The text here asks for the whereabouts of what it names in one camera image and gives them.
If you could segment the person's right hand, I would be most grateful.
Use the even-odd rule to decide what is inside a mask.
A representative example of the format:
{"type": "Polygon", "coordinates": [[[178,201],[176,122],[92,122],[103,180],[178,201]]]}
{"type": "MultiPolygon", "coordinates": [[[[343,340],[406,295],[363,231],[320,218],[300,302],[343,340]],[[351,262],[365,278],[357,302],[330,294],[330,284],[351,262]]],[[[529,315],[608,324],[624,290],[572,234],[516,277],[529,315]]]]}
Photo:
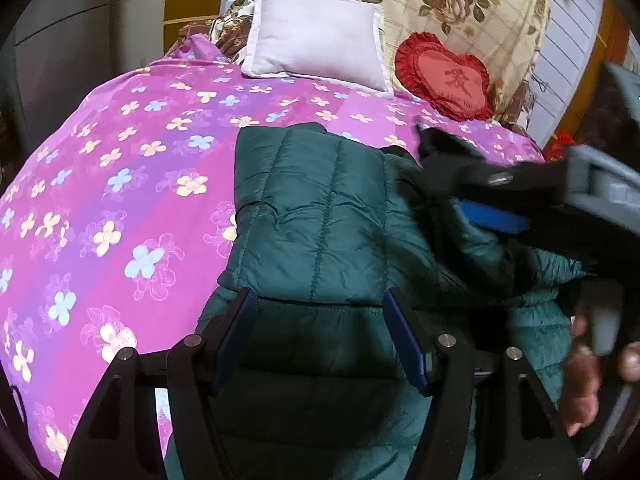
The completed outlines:
{"type": "Polygon", "coordinates": [[[570,437],[593,423],[599,407],[601,365],[582,341],[587,328],[588,320],[585,315],[572,317],[570,332],[573,342],[563,366],[564,382],[559,402],[560,419],[570,437]]]}

